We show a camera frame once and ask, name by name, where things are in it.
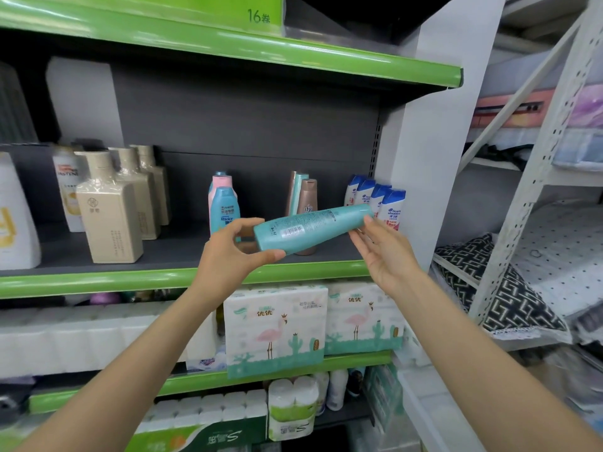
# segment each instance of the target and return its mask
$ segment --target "beige shampoo bottle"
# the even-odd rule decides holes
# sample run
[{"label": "beige shampoo bottle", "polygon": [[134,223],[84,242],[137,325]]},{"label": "beige shampoo bottle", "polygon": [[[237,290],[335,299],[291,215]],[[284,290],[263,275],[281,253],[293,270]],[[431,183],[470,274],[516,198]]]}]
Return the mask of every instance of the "beige shampoo bottle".
[{"label": "beige shampoo bottle", "polygon": [[168,191],[168,171],[165,166],[158,166],[155,162],[153,146],[138,146],[131,144],[130,147],[138,150],[140,157],[140,169],[152,173],[155,178],[155,193],[159,203],[159,214],[161,225],[168,225],[172,219],[170,210],[170,193]]},{"label": "beige shampoo bottle", "polygon": [[134,263],[142,255],[134,186],[117,182],[109,152],[84,155],[90,179],[79,184],[76,196],[94,263]]},{"label": "beige shampoo bottle", "polygon": [[151,173],[140,171],[138,154],[133,148],[109,148],[119,154],[117,181],[129,182],[134,186],[136,211],[143,240],[157,239],[161,233],[159,204],[155,194],[155,179]]}]

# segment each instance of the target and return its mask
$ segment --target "pillow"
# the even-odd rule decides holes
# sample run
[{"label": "pillow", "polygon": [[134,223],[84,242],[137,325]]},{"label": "pillow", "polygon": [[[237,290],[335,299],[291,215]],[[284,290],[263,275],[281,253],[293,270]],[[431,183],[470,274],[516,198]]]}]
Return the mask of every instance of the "pillow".
[{"label": "pillow", "polygon": [[[481,280],[493,249],[492,234],[487,233],[463,244],[439,247],[435,253]],[[448,285],[454,289],[465,312],[469,311],[476,289],[440,265],[437,267]],[[559,341],[572,342],[565,320],[555,314],[511,265],[507,267],[484,328],[493,334],[513,335],[514,330],[518,331],[516,336],[509,336],[507,339],[522,339],[522,336],[526,336],[525,333],[519,333],[519,330],[551,331]]]}]

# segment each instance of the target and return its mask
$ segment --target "white shelf pillar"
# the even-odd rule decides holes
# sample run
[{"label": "white shelf pillar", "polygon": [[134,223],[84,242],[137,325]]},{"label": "white shelf pillar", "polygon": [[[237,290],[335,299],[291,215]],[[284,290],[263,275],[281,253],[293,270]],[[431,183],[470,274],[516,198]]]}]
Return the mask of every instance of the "white shelf pillar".
[{"label": "white shelf pillar", "polygon": [[400,230],[427,269],[473,116],[505,0],[452,0],[427,20],[405,55],[461,65],[463,86],[426,95],[384,117],[378,181],[406,190]]}]

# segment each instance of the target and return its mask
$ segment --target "barcode label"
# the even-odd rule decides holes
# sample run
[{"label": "barcode label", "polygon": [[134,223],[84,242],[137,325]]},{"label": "barcode label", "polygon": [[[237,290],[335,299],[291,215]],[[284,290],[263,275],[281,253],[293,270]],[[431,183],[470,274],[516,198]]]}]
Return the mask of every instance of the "barcode label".
[{"label": "barcode label", "polygon": [[292,236],[297,236],[299,234],[304,234],[306,231],[303,229],[301,225],[296,227],[285,228],[280,231],[280,237],[282,238],[290,238]]}]

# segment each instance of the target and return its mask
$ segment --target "white metal rack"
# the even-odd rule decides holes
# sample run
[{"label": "white metal rack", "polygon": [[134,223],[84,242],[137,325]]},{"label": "white metal rack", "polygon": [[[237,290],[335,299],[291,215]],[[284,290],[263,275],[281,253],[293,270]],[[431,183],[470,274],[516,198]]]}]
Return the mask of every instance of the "white metal rack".
[{"label": "white metal rack", "polygon": [[571,45],[568,59],[554,92],[551,105],[539,131],[530,159],[513,197],[502,225],[497,243],[492,251],[484,276],[480,281],[464,273],[439,256],[433,258],[443,268],[454,273],[477,289],[469,316],[482,325],[488,316],[499,290],[504,273],[511,262],[527,218],[545,185],[603,186],[603,174],[563,170],[552,165],[557,146],[567,127],[578,93],[584,87],[589,74],[592,56],[603,36],[603,0],[589,0],[584,13],[578,17],[562,39],[553,47],[547,58],[534,70],[507,104],[482,131],[461,158],[457,174],[469,163],[485,166],[517,169],[509,163],[497,163],[474,159],[479,148],[492,139],[509,116],[535,86],[548,74],[564,51]]}]

